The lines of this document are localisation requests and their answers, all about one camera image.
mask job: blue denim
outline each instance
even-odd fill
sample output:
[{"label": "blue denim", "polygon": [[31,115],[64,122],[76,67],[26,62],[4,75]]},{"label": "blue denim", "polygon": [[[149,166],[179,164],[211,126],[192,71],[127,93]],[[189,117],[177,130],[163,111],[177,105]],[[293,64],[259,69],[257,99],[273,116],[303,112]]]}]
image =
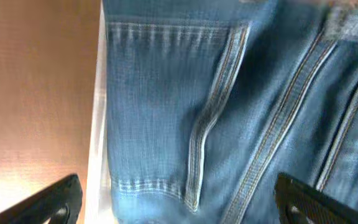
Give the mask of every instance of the blue denim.
[{"label": "blue denim", "polygon": [[103,4],[120,223],[279,223],[279,172],[358,210],[358,8]]}]

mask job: jeans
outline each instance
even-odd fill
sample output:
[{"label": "jeans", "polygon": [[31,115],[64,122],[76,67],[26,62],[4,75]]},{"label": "jeans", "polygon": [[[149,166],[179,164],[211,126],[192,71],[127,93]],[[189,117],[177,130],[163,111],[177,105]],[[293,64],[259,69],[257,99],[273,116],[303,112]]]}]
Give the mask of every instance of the jeans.
[{"label": "jeans", "polygon": [[279,223],[279,172],[358,210],[358,7],[103,4],[121,223]]}]

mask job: seam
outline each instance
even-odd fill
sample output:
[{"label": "seam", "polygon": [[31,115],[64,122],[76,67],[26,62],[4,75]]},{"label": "seam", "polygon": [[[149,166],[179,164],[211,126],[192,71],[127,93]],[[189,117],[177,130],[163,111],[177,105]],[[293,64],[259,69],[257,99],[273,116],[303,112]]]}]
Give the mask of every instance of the seam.
[{"label": "seam", "polygon": [[120,183],[129,183],[129,182],[150,182],[150,181],[167,181],[169,182],[170,179],[163,179],[158,177],[153,177],[149,175],[145,175],[144,177],[135,177],[131,179],[120,179],[115,176],[110,176],[112,181],[120,182]]},{"label": "seam", "polygon": [[[216,93],[218,92],[218,89],[219,89],[219,86],[221,84],[221,80],[222,80],[222,77],[223,77],[223,71],[226,69],[227,61],[229,60],[233,43],[234,43],[234,32],[231,35],[231,39],[230,39],[230,42],[229,42],[229,47],[227,48],[227,52],[226,52],[226,57],[224,59],[223,65],[221,67],[221,70],[219,72],[218,79],[216,81],[215,87],[213,88],[211,98],[207,100],[207,104],[204,107],[205,110],[207,110],[207,112],[208,112],[208,108],[209,108],[210,104],[212,103],[212,101],[216,97]],[[189,172],[188,172],[188,182],[186,184],[186,195],[190,194],[190,192],[188,192],[188,191],[191,191],[192,186],[193,186],[193,178],[194,178],[194,175],[193,175],[193,173],[194,173],[194,165],[193,165],[193,163],[195,162],[194,155],[195,155],[195,150],[196,150],[195,147],[194,147],[193,141],[195,141],[194,136],[198,134],[198,129],[199,129],[199,126],[201,125],[201,120],[203,118],[202,116],[203,116],[204,113],[205,113],[205,111],[201,111],[201,116],[198,118],[198,120],[196,122],[197,127],[193,128],[195,133],[191,135],[191,139],[190,139],[190,151],[189,151],[190,165],[189,165]]]},{"label": "seam", "polygon": [[331,176],[331,173],[332,173],[331,171],[332,171],[332,169],[333,169],[333,167],[334,167],[334,165],[335,165],[335,163],[337,161],[337,155],[339,154],[339,151],[341,150],[342,143],[343,143],[343,141],[344,141],[344,139],[345,139],[345,137],[347,135],[347,132],[349,131],[349,128],[350,128],[350,126],[351,126],[351,124],[353,122],[353,119],[354,119],[354,116],[356,115],[357,110],[358,110],[358,99],[357,99],[357,104],[355,105],[355,107],[352,110],[351,116],[346,121],[346,128],[345,128],[343,134],[341,135],[341,140],[340,140],[340,142],[338,144],[338,147],[335,150],[333,160],[332,160],[332,162],[330,163],[330,165],[328,167],[327,174],[324,177],[323,183],[321,184],[321,187],[320,187],[319,191],[324,190],[324,188],[326,186],[326,183],[327,183],[329,177]]},{"label": "seam", "polygon": [[155,18],[145,18],[143,16],[123,16],[123,15],[106,15],[108,19],[113,19],[111,22],[120,22],[120,23],[140,23],[140,24],[162,24],[168,25],[168,22],[178,23],[178,26],[209,26],[209,27],[225,27],[230,28],[231,26],[243,26],[248,24],[247,21],[214,21],[207,19],[180,19],[180,18],[165,18],[165,17],[155,17]]},{"label": "seam", "polygon": [[112,183],[118,184],[118,185],[139,185],[139,184],[148,184],[148,183],[169,183],[172,182],[171,180],[165,180],[165,179],[154,179],[154,180],[112,180]]},{"label": "seam", "polygon": [[176,183],[168,183],[168,182],[160,182],[160,181],[153,181],[153,182],[146,182],[146,183],[139,183],[139,184],[117,184],[115,182],[113,182],[113,184],[117,187],[124,187],[124,188],[131,188],[131,189],[137,189],[139,187],[143,187],[143,186],[152,186],[152,188],[156,186],[174,186],[176,185]]},{"label": "seam", "polygon": [[[145,29],[131,29],[129,27],[110,27],[110,30],[116,31],[116,30],[123,30],[123,31],[131,31],[131,32],[153,32],[156,34],[176,34],[179,32],[183,32],[182,35],[189,35],[189,34],[200,34],[203,30],[199,31],[192,31],[192,30],[145,30]],[[223,38],[226,37],[227,34],[223,34],[220,32],[211,32],[211,36],[208,38]]]},{"label": "seam", "polygon": [[320,40],[320,38],[321,38],[321,36],[322,36],[322,33],[323,33],[323,32],[320,32],[320,34],[317,36],[316,40],[313,42],[311,48],[309,49],[308,53],[306,54],[305,58],[303,59],[301,65],[299,66],[298,70],[296,71],[295,76],[294,76],[294,78],[292,79],[292,81],[291,81],[291,83],[290,83],[290,86],[289,86],[288,89],[287,89],[287,92],[286,92],[286,94],[285,94],[285,96],[284,96],[284,99],[283,99],[282,102],[280,103],[280,106],[279,106],[278,110],[276,111],[276,113],[275,113],[275,115],[274,115],[274,117],[273,117],[272,122],[271,122],[270,125],[269,125],[269,128],[268,128],[268,130],[267,130],[267,133],[265,134],[265,136],[264,136],[264,138],[263,138],[263,140],[262,140],[262,143],[261,143],[261,145],[259,146],[258,151],[257,151],[257,153],[256,153],[256,155],[255,155],[255,157],[254,157],[254,159],[252,160],[250,167],[249,167],[248,170],[247,170],[246,176],[244,177],[243,181],[241,182],[240,188],[239,188],[239,190],[238,190],[238,192],[237,192],[237,194],[236,194],[236,196],[235,196],[235,198],[234,198],[234,200],[233,200],[233,203],[231,203],[231,206],[229,207],[229,210],[228,210],[227,214],[224,216],[223,222],[226,222],[226,218],[231,216],[232,211],[233,211],[233,209],[234,209],[234,205],[235,205],[235,204],[237,203],[237,201],[239,200],[239,197],[240,197],[239,192],[241,192],[241,191],[244,189],[245,184],[246,184],[246,182],[247,182],[246,180],[248,179],[248,176],[249,176],[249,174],[250,174],[250,170],[251,170],[251,168],[254,166],[254,164],[256,163],[257,159],[259,158],[260,153],[262,152],[262,148],[265,146],[266,141],[267,141],[268,137],[270,136],[270,132],[272,131],[272,129],[273,129],[275,123],[276,123],[276,120],[277,120],[277,118],[278,118],[278,115],[280,114],[280,112],[281,112],[281,110],[282,110],[284,104],[285,104],[285,103],[287,102],[287,100],[288,100],[289,92],[291,92],[291,90],[292,90],[292,88],[293,88],[293,86],[294,86],[294,84],[295,84],[296,79],[298,78],[298,76],[299,76],[301,70],[302,70],[303,67],[305,66],[306,61],[309,59],[311,53],[313,52],[313,50],[314,50],[315,47],[317,46],[317,43],[318,43],[318,41]]},{"label": "seam", "polygon": [[[242,51],[242,48],[244,47],[244,40],[245,40],[245,36],[246,36],[246,30],[247,29],[243,29],[243,31],[242,31],[242,34],[241,34],[241,44],[240,44],[240,47],[239,47],[239,49],[240,49],[240,51],[238,52],[238,55],[237,55],[237,57],[236,57],[236,62],[235,62],[235,66],[233,67],[233,71],[231,72],[231,76],[230,76],[230,78],[229,78],[229,81],[228,81],[228,83],[226,84],[226,86],[224,87],[224,90],[222,91],[222,93],[221,93],[221,95],[220,95],[220,97],[219,97],[219,101],[218,101],[218,103],[217,103],[217,108],[215,109],[215,111],[216,110],[220,110],[220,109],[223,109],[224,108],[224,105],[221,105],[221,103],[222,103],[222,101],[223,101],[223,98],[225,98],[226,97],[226,95],[227,95],[227,93],[229,92],[229,87],[231,86],[231,83],[233,82],[233,78],[235,77],[235,73],[236,73],[236,70],[237,70],[237,67],[238,67],[238,65],[239,65],[239,61],[240,61],[240,56],[242,55],[241,54],[241,51]],[[214,123],[215,123],[215,121],[212,121],[212,122],[210,122],[208,125],[207,125],[207,127],[205,127],[202,131],[201,131],[201,133],[203,133],[203,132],[206,132],[206,130],[208,130],[208,129],[211,129],[212,128],[212,126],[214,126]],[[200,138],[199,139],[199,141],[198,141],[198,148],[199,149],[201,149],[201,147],[202,147],[202,143],[203,143],[203,140],[204,139],[204,136],[202,137],[202,138]],[[201,150],[199,150],[198,151],[198,156],[199,156],[199,158],[201,158]],[[197,177],[198,178],[200,178],[200,169],[201,169],[201,167],[199,167],[199,169],[198,169],[198,173],[197,173]]]},{"label": "seam", "polygon": [[[325,58],[326,54],[329,52],[329,49],[332,48],[332,46],[334,45],[334,42],[331,42],[329,44],[329,46],[324,50],[324,52],[320,55],[319,59],[317,60],[317,62],[315,63],[312,71],[309,73],[307,79],[305,80],[303,86],[302,86],[302,90],[300,92],[300,94],[298,95],[298,98],[296,99],[295,101],[295,104],[293,106],[293,108],[291,109],[291,112],[289,114],[289,116],[287,117],[287,120],[285,121],[285,124],[281,127],[280,129],[280,132],[278,134],[278,136],[276,137],[274,143],[272,144],[272,146],[270,147],[269,149],[269,152],[266,156],[266,158],[264,159],[264,162],[263,164],[261,165],[261,167],[258,169],[258,173],[256,175],[256,177],[258,177],[261,173],[262,173],[262,170],[263,170],[263,167],[266,165],[267,161],[268,161],[268,158],[273,154],[273,151],[274,151],[274,148],[276,147],[277,143],[279,142],[280,138],[283,136],[287,126],[289,125],[289,122],[291,120],[291,118],[293,117],[294,113],[295,113],[295,110],[296,108],[298,107],[298,104],[300,102],[300,99],[301,99],[301,96],[304,95],[305,91],[306,91],[306,86],[307,86],[307,83],[310,81],[311,77],[313,76],[313,74],[316,72],[317,68],[319,67],[319,65],[321,64],[321,61],[323,58]],[[258,184],[259,181],[257,181],[258,178],[255,178],[253,181],[252,181],[252,185],[251,185],[251,188],[250,190],[248,191],[247,193],[247,196],[246,196],[246,199],[244,200],[245,203],[242,204],[242,207],[240,209],[243,210],[246,205],[248,204],[247,201],[248,199],[253,195],[251,192],[253,192],[252,189],[254,189],[256,187],[256,185]],[[237,218],[236,218],[236,223],[239,221],[239,217],[240,217],[240,214],[241,212],[237,215]]]},{"label": "seam", "polygon": [[185,29],[199,29],[199,30],[228,30],[228,27],[211,27],[211,26],[195,26],[195,25],[168,25],[168,24],[147,24],[147,23],[135,23],[135,22],[109,22],[110,26],[134,26],[139,28],[185,28]]},{"label": "seam", "polygon": [[158,220],[146,220],[144,222],[142,220],[135,220],[134,224],[162,224],[162,223]]},{"label": "seam", "polygon": [[161,183],[161,182],[137,184],[137,185],[114,185],[114,186],[119,187],[120,190],[163,189],[164,187],[171,189],[173,187],[170,184]]},{"label": "seam", "polygon": [[182,198],[180,193],[180,189],[173,190],[163,190],[163,189],[139,189],[139,190],[118,190],[120,194],[123,195],[139,195],[139,194],[147,194],[147,193],[159,193],[159,194],[170,194],[174,195],[178,198]]},{"label": "seam", "polygon": [[176,194],[173,192],[165,192],[163,190],[142,190],[139,192],[120,192],[122,195],[125,196],[136,196],[136,195],[147,195],[147,194],[160,194],[160,195],[164,195],[173,199],[179,199],[182,200],[182,195],[180,194]]}]

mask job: waistband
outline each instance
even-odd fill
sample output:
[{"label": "waistband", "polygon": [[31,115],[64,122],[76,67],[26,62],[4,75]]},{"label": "waistband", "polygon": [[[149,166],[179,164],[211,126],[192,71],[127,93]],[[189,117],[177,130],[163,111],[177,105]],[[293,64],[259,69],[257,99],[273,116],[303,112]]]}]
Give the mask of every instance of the waistband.
[{"label": "waistband", "polygon": [[358,7],[333,6],[324,26],[324,38],[358,42]]}]

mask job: jeans pocket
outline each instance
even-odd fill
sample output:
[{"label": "jeans pocket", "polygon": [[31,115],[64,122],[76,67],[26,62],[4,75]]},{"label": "jeans pocket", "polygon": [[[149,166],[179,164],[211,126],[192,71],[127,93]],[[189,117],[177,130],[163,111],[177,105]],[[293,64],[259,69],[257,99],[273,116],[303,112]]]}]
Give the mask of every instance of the jeans pocket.
[{"label": "jeans pocket", "polygon": [[158,193],[197,208],[203,143],[245,49],[248,26],[234,27],[206,21],[107,23],[107,145],[117,200]]}]

